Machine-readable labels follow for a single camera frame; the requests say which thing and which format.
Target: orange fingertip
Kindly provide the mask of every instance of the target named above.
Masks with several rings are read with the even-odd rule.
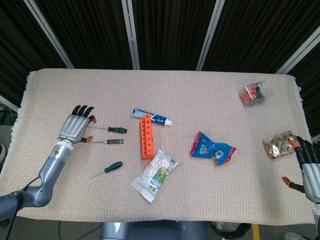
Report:
[[[92,139],[94,139],[93,136],[88,136],[88,137],[86,138],[86,143],[90,143],[90,142],[92,141]]]
[[[298,143],[297,141],[293,140],[292,138],[289,138],[289,142],[292,145],[292,147],[295,149],[297,147],[301,147],[300,143]]]
[[[289,178],[283,176],[282,181],[290,188],[290,184],[292,183]]]

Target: gray floor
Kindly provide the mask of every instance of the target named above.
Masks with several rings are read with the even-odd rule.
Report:
[[[0,125],[0,143],[7,148],[11,142],[11,126]],[[15,219],[11,240],[58,240],[58,221],[53,220],[34,220],[29,218],[17,217]],[[99,226],[96,222],[69,222],[63,221],[60,225],[62,240],[75,240],[82,234]],[[317,236],[314,224],[299,224],[288,226],[266,226],[260,225],[261,240],[282,240],[286,232],[294,232],[306,236],[312,240]],[[0,239],[5,239],[8,228],[0,227]],[[83,240],[99,239],[100,230],[93,232]],[[242,240],[253,240],[252,230],[248,231]],[[211,228],[208,228],[208,240],[220,240]]]

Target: robotic hand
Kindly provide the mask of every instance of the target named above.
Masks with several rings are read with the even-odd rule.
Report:
[[[39,177],[36,178],[41,179],[41,185],[29,186],[32,181],[21,190],[0,196],[0,221],[14,217],[17,211],[24,207],[44,207],[50,202],[55,183],[73,150],[73,145],[79,142],[89,143],[93,139],[92,136],[84,138],[89,123],[96,123],[95,116],[88,117],[94,107],[86,108],[87,105],[76,106],[65,120],[59,134],[61,140],[54,146],[39,172]]]
[[[306,197],[315,203],[313,215],[320,234],[320,146],[316,143],[311,144],[299,136],[297,140],[298,142],[293,139],[289,141],[300,165],[303,186],[291,182],[286,177],[282,179],[289,188],[305,193]]]

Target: clear plastic box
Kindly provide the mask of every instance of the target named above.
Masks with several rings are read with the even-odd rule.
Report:
[[[240,99],[245,107],[251,107],[263,103],[267,96],[272,94],[266,81],[260,81],[244,86],[239,93]]]

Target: green screwdriver handle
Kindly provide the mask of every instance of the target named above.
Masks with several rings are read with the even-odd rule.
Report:
[[[111,166],[108,166],[107,168],[105,168],[104,172],[105,173],[110,172],[112,170],[120,168],[121,166],[122,166],[122,161],[118,161],[118,162],[112,164]]]
[[[125,134],[127,132],[127,129],[125,129],[123,127],[109,127],[108,131],[109,132],[116,132],[116,133],[120,133],[120,134]]]

